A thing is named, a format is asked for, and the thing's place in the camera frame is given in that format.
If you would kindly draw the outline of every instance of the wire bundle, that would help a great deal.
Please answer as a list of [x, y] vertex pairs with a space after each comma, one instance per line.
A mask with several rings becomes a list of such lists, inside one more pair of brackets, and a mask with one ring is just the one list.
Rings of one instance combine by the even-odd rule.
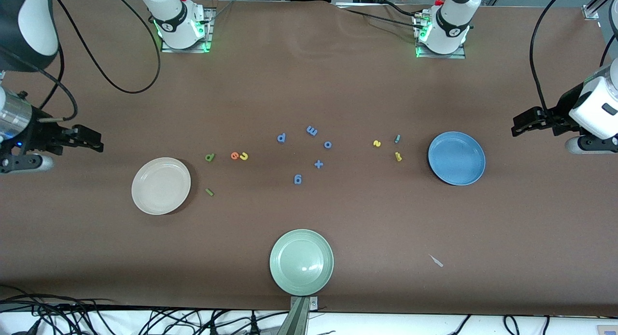
[[[511, 330], [510, 326], [507, 323], [507, 320], [509, 320], [509, 319], [513, 322], [513, 325], [515, 326], [515, 332], [513, 332]], [[547, 328], [549, 326], [549, 320], [550, 320], [550, 317], [549, 316], [545, 316], [545, 324], [543, 325], [542, 335], [545, 335], [545, 333], [547, 333]], [[504, 328], [506, 329], [506, 331], [508, 331], [508, 333], [510, 335], [520, 335], [519, 334], [519, 325], [517, 324], [517, 321], [515, 320], [515, 317], [513, 317], [511, 315], [503, 316], [503, 324], [504, 324]]]
[[[149, 310], [150, 317], [148, 321], [141, 327], [137, 335], [148, 335], [150, 332], [160, 324], [164, 320], [170, 321], [164, 331], [157, 332], [157, 335], [167, 335], [172, 331], [172, 329], [176, 327], [186, 327], [191, 328], [193, 333], [192, 335], [201, 335], [206, 330], [210, 330], [210, 334], [216, 334], [216, 328], [222, 326], [228, 326], [230, 324], [234, 324], [239, 321], [249, 321], [247, 324], [241, 326], [232, 334], [236, 335], [240, 333], [243, 329], [248, 326], [255, 326], [257, 328], [257, 323], [261, 320], [278, 316], [285, 315], [287, 312], [276, 312], [271, 313], [270, 315], [265, 315], [260, 318], [256, 318], [254, 315], [254, 311], [252, 311], [252, 317], [240, 317], [238, 319], [223, 322], [221, 324], [216, 324], [216, 320], [222, 315], [230, 312], [229, 309], [207, 309], [207, 308], [194, 308], [194, 309], [186, 309], [186, 308], [172, 308], [172, 307], [118, 307], [118, 306], [105, 306], [97, 304], [97, 301], [101, 301], [102, 299], [94, 299], [94, 298], [71, 298], [64, 297], [60, 295], [53, 294], [42, 294], [42, 293], [27, 293], [22, 289], [13, 286], [7, 286], [4, 284], [0, 284], [1, 288], [11, 289], [16, 291], [18, 294], [12, 297], [5, 298], [0, 300], [0, 305], [12, 305], [17, 306], [10, 309], [4, 309], [0, 311], [0, 313], [11, 312], [11, 311], [30, 311], [34, 317], [38, 317], [37, 321], [32, 325], [32, 329], [34, 329], [34, 334], [36, 330], [39, 328], [41, 324], [47, 324], [51, 326], [53, 329], [54, 335], [99, 335], [100, 333], [95, 329], [93, 325], [93, 319], [91, 315], [94, 314], [96, 317], [99, 317], [102, 324], [106, 328], [106, 333], [110, 333], [112, 335], [119, 335], [115, 333], [109, 324], [104, 319], [101, 311], [111, 310], [111, 309], [126, 309], [126, 310]], [[200, 313], [203, 311], [212, 311], [210, 320], [207, 322], [203, 322], [201, 319]], [[189, 321], [188, 318], [191, 316], [197, 317], [198, 321]], [[59, 323], [56, 321], [57, 319], [62, 319], [62, 321], [66, 322], [66, 326], [69, 329], [69, 332], [63, 332], [59, 328]]]

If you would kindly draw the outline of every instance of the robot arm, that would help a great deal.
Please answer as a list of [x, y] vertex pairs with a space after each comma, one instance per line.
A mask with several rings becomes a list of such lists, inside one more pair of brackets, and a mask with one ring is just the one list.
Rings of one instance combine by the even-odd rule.
[[206, 36], [204, 8], [189, 0], [143, 0], [154, 18], [159, 35], [174, 49], [186, 49]]
[[[618, 0], [612, 1], [609, 19], [618, 36]], [[547, 111], [528, 109], [513, 119], [513, 137], [530, 130], [551, 128], [554, 136], [578, 132], [565, 147], [573, 154], [618, 153], [618, 59], [598, 69], [560, 97]]]
[[[0, 0], [0, 34], [0, 45], [37, 67], [48, 67], [58, 52], [51, 0]], [[34, 71], [9, 56], [0, 56], [0, 70]]]
[[437, 54], [450, 54], [465, 42], [481, 0], [446, 0], [429, 10], [430, 23], [419, 40]]
[[[45, 69], [58, 52], [51, 0], [0, 0], [0, 33], [2, 71], [35, 71], [26, 62]], [[98, 132], [80, 125], [63, 128], [55, 122], [42, 122], [51, 115], [29, 104], [26, 95], [0, 86], [0, 174], [53, 167], [51, 157], [27, 154], [33, 150], [62, 155], [64, 146], [84, 146], [102, 152]], [[17, 155], [14, 148], [20, 150]]]

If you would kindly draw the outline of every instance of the table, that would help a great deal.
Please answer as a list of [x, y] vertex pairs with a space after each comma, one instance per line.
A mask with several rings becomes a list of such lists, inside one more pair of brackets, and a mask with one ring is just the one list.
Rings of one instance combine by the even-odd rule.
[[[124, 5], [64, 1], [113, 80], [148, 84], [152, 44]], [[101, 132], [105, 152], [67, 148], [52, 172], [0, 180], [1, 282], [123, 305], [286, 309], [269, 252], [307, 228], [334, 250], [318, 293], [330, 311], [616, 314], [618, 159], [571, 155], [548, 131], [510, 135], [512, 117], [538, 105], [528, 43], [540, 9], [479, 9], [467, 59], [439, 60], [415, 58], [410, 29], [327, 3], [235, 2], [211, 53], [162, 54], [141, 95], [111, 88], [54, 10], [75, 124]], [[579, 9], [547, 14], [535, 56], [550, 104], [594, 71], [603, 46]], [[4, 86], [40, 102], [51, 84], [9, 73]], [[47, 107], [58, 116], [70, 104], [59, 92]], [[442, 183], [426, 161], [450, 130], [487, 155], [469, 187]], [[172, 214], [149, 216], [130, 186], [163, 156], [186, 163], [192, 190]]]

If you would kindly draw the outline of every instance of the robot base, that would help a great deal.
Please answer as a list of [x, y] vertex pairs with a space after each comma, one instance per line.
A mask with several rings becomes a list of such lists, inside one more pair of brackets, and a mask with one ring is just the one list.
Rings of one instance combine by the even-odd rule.
[[191, 45], [185, 49], [175, 49], [170, 47], [163, 38], [161, 34], [159, 37], [161, 38], [161, 52], [163, 53], [184, 53], [184, 54], [202, 54], [202, 53], [210, 53], [210, 46], [212, 44], [212, 33], [214, 32], [214, 19], [216, 18], [217, 10], [214, 8], [204, 8], [204, 21], [205, 23], [201, 26], [205, 30], [205, 36], [197, 41], [194, 45]]
[[459, 45], [454, 53], [450, 54], [438, 54], [431, 51], [426, 44], [419, 41], [419, 38], [415, 38], [416, 41], [416, 49], [417, 49], [417, 57], [433, 57], [433, 58], [465, 58], [465, 49], [464, 45]]

